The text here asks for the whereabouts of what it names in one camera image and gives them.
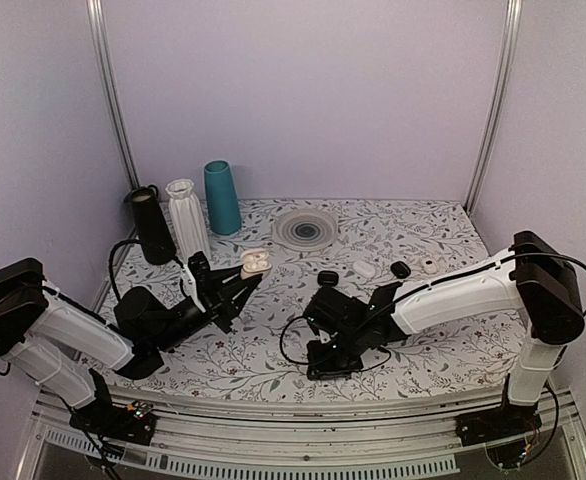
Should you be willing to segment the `white earbuds charging case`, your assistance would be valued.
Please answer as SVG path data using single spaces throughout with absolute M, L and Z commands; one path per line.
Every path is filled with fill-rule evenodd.
M 269 261 L 270 254 L 264 249 L 250 249 L 240 255 L 242 279 L 248 279 L 261 275 L 266 278 L 271 270 L 272 264 Z

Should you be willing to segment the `black wireless earbud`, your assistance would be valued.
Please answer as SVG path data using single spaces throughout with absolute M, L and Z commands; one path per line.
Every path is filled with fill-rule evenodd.
M 339 274 L 335 271 L 322 270 L 317 274 L 317 283 L 319 286 L 337 286 Z

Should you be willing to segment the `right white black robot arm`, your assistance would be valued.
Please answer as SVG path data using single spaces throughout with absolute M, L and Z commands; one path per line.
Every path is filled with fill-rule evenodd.
M 576 271 L 583 262 L 555 251 L 531 231 L 498 254 L 414 285 L 376 288 L 368 301 L 322 286 L 302 315 L 317 334 L 307 344 L 310 380 L 344 378 L 363 368 L 368 350 L 406 340 L 431 327 L 501 310 L 527 318 L 527 332 L 504 386 L 506 401 L 490 427 L 510 436 L 525 424 L 562 350 L 585 329 Z

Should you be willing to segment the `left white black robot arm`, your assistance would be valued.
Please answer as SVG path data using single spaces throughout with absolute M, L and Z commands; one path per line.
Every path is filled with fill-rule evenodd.
M 214 324 L 232 330 L 252 292 L 271 268 L 265 259 L 213 270 L 202 253 L 180 266 L 182 300 L 165 307 L 145 287 L 126 292 L 115 322 L 49 284 L 42 264 L 25 258 L 0 269 L 0 358 L 82 409 L 101 434 L 121 426 L 121 412 L 100 393 L 101 378 L 78 370 L 59 345 L 82 352 L 130 380 L 145 379 L 163 365 L 162 355 Z

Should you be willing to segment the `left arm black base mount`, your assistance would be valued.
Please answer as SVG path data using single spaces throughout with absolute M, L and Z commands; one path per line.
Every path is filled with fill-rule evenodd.
M 95 386 L 93 400 L 82 408 L 71 408 L 69 425 L 100 439 L 149 446 L 157 424 L 154 405 L 135 400 L 126 406 L 116 406 L 104 378 L 94 369 L 88 372 Z

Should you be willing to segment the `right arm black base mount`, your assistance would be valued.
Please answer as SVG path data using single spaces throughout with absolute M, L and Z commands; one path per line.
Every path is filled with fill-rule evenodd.
M 542 425 L 537 407 L 514 404 L 504 389 L 497 407 L 458 415 L 455 433 L 463 446 L 470 446 L 532 432 Z

